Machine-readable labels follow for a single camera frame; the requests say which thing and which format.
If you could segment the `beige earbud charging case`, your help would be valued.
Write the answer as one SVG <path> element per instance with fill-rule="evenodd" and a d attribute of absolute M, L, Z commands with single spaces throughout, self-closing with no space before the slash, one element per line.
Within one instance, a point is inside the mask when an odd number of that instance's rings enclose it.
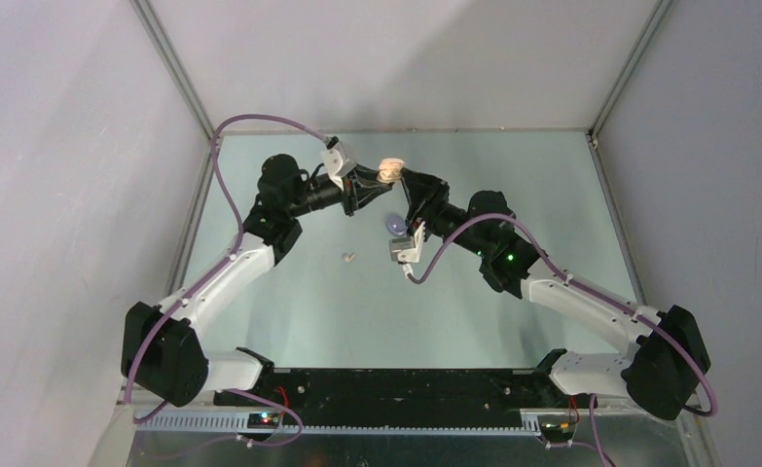
<path fill-rule="evenodd" d="M 402 179 L 405 162 L 399 158 L 385 158 L 378 166 L 377 180 L 384 184 L 394 184 Z"/>

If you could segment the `purple earbud charging case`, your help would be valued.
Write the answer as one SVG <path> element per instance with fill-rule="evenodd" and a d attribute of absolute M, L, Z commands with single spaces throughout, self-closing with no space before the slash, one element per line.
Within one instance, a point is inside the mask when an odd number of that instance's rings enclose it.
<path fill-rule="evenodd" d="M 406 221 L 398 214 L 388 214 L 385 217 L 384 224 L 387 231 L 395 237 L 407 235 L 408 227 Z"/>

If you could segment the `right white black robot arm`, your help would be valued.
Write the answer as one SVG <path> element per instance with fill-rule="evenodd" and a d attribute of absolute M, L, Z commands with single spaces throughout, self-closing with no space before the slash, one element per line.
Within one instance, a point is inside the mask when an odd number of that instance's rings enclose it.
<path fill-rule="evenodd" d="M 449 184 L 434 175 L 403 168 L 400 182 L 411 245 L 393 257 L 411 282 L 425 283 L 456 245 L 479 258 L 479 273 L 493 291 L 547 307 L 612 347 L 603 354 L 567 350 L 555 358 L 533 382 L 540 403 L 557 407 L 587 394 L 626 397 L 664 420 L 684 411 L 719 413 L 708 351 L 689 310 L 659 310 L 557 266 L 499 191 L 480 191 L 462 209 L 450 203 Z"/>

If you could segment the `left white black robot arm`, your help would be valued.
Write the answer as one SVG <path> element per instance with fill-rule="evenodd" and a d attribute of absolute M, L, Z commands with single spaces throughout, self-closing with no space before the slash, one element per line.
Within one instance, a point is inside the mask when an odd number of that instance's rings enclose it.
<path fill-rule="evenodd" d="M 322 157 L 323 175 L 307 174 L 286 154 L 266 159 L 253 206 L 214 264 L 158 304 L 138 302 L 129 309 L 121 362 L 128 389 L 139 385 L 175 407 L 205 391 L 237 389 L 257 406 L 272 399 L 275 379 L 264 372 L 265 358 L 242 348 L 209 352 L 201 339 L 249 284 L 291 251 L 302 233 L 300 216 L 333 205 L 351 215 L 389 192 L 404 167 L 390 158 L 367 168 L 336 149 Z"/>

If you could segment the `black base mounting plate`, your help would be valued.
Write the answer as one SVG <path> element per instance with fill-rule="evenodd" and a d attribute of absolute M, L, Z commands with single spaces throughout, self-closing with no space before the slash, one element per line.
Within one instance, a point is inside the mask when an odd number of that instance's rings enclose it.
<path fill-rule="evenodd" d="M 276 369 L 252 392 L 305 426 L 354 428 L 519 428 L 524 410 L 585 413 L 590 400 L 534 369 Z"/>

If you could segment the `left circuit board with LEDs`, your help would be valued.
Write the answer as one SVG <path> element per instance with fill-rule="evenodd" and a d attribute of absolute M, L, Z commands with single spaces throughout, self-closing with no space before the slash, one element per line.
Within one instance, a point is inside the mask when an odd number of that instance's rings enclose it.
<path fill-rule="evenodd" d="M 276 430 L 282 425 L 282 413 L 251 413 L 246 421 L 248 430 Z"/>

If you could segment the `circuit board with leds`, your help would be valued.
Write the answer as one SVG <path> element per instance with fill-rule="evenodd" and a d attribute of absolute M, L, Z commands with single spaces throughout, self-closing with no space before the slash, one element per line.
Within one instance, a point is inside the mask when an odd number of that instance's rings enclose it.
<path fill-rule="evenodd" d="M 568 444 L 573 441 L 578 424 L 576 422 L 542 423 L 540 440 L 549 444 Z"/>
<path fill-rule="evenodd" d="M 282 413 L 251 413 L 246 421 L 248 430 L 276 430 L 282 425 Z"/>

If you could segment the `right circuit board with LEDs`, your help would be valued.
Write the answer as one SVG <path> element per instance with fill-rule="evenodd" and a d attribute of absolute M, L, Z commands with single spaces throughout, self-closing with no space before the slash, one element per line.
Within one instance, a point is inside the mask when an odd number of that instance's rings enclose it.
<path fill-rule="evenodd" d="M 573 441 L 578 424 L 576 422 L 542 423 L 540 440 L 549 444 L 568 444 Z"/>

